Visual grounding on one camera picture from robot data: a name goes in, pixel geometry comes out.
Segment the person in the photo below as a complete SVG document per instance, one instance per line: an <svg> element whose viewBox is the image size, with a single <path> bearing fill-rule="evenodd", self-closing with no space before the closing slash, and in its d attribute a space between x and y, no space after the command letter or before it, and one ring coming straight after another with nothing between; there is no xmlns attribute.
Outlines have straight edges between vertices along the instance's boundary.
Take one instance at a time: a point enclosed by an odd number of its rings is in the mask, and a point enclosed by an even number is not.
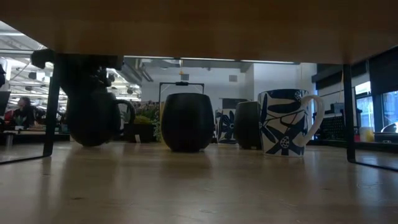
<svg viewBox="0 0 398 224"><path fill-rule="evenodd" d="M0 88L6 84L6 71L2 68L2 65L0 64Z"/></svg>
<svg viewBox="0 0 398 224"><path fill-rule="evenodd" d="M16 109L12 115L12 125L29 128L35 123L34 108L28 97L21 97L18 101L19 109Z"/></svg>

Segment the ceiling light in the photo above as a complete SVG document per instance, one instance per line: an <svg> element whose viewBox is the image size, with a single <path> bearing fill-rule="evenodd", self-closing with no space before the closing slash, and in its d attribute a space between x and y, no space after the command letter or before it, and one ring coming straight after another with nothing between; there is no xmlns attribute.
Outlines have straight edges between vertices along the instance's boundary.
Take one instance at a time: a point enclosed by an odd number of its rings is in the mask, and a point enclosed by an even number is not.
<svg viewBox="0 0 398 224"><path fill-rule="evenodd" d="M45 67L46 67L46 68L54 68L54 64L51 63L51 62L46 62L46 63L45 63Z"/></svg>
<svg viewBox="0 0 398 224"><path fill-rule="evenodd" d="M125 84L125 85L112 85L112 87L116 87L116 88L129 88L129 87L131 87L131 88L140 88L139 87L139 85L136 85L136 84Z"/></svg>
<svg viewBox="0 0 398 224"><path fill-rule="evenodd" d="M260 61L260 60L241 60L241 62L294 64L294 62L277 62L277 61Z"/></svg>
<svg viewBox="0 0 398 224"><path fill-rule="evenodd" d="M135 55L126 55L124 57L126 57L126 58L174 59L173 57L135 56Z"/></svg>
<svg viewBox="0 0 398 224"><path fill-rule="evenodd" d="M33 50L12 50L12 49L0 49L0 54L23 54L31 55Z"/></svg>
<svg viewBox="0 0 398 224"><path fill-rule="evenodd" d="M224 61L224 62L234 62L234 59L222 59L222 58L181 58L182 60L214 60L214 61Z"/></svg>
<svg viewBox="0 0 398 224"><path fill-rule="evenodd" d="M0 35L24 36L25 34L18 32L18 31L0 31Z"/></svg>
<svg viewBox="0 0 398 224"><path fill-rule="evenodd" d="M34 94L34 93L11 93L11 96L43 96L48 97L47 94ZM59 97L67 98L67 95L59 95Z"/></svg>
<svg viewBox="0 0 398 224"><path fill-rule="evenodd" d="M116 99L118 100L134 100L134 101L140 101L136 96L117 96Z"/></svg>

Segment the mug handle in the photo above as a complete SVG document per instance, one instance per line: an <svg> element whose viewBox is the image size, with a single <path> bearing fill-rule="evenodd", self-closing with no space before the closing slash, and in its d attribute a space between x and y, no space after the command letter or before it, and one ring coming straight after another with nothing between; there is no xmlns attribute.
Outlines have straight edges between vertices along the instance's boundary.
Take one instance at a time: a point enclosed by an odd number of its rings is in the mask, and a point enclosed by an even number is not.
<svg viewBox="0 0 398 224"><path fill-rule="evenodd" d="M130 120L129 120L129 125L132 125L134 123L134 120L136 118L136 110L134 109L134 107L132 106L132 104L130 102L128 102L127 100L115 100L116 104L124 104L127 105L127 108L130 110Z"/></svg>
<svg viewBox="0 0 398 224"><path fill-rule="evenodd" d="M323 117L325 115L325 106L323 105L323 99L320 98L319 96L316 95L304 96L301 99L301 105L307 106L310 100L315 100L315 102L317 102L317 117L315 118L315 121L310 130L308 131L308 133L298 141L298 146L300 147L304 147L311 140L312 136L315 135L318 128L321 126Z"/></svg>

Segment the yellow object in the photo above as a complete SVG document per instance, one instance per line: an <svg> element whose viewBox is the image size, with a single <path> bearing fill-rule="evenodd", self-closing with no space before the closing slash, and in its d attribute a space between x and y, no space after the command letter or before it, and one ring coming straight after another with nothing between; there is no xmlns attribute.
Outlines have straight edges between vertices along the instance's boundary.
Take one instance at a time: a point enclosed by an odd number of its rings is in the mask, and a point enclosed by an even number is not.
<svg viewBox="0 0 398 224"><path fill-rule="evenodd" d="M374 141L374 133L372 130L365 130L365 139L367 142Z"/></svg>
<svg viewBox="0 0 398 224"><path fill-rule="evenodd" d="M150 121L149 118L139 115L136 116L134 124L152 124L152 122Z"/></svg>
<svg viewBox="0 0 398 224"><path fill-rule="evenodd" d="M183 75L184 73L182 72L182 60L180 60L180 68L181 68L181 71L180 71L180 75Z"/></svg>

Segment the window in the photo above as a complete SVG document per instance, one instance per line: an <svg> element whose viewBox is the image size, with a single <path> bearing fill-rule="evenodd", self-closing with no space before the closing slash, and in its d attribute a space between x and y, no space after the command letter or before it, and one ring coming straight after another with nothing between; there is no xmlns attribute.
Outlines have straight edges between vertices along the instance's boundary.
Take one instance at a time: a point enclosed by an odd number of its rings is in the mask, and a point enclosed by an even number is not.
<svg viewBox="0 0 398 224"><path fill-rule="evenodd" d="M398 91L383 94L384 126L398 122Z"/></svg>
<svg viewBox="0 0 398 224"><path fill-rule="evenodd" d="M374 128L373 99L371 82L365 82L355 87L356 107L361 110L361 127Z"/></svg>
<svg viewBox="0 0 398 224"><path fill-rule="evenodd" d="M373 99L371 96L356 100L356 107L362 110L361 127L374 128Z"/></svg>

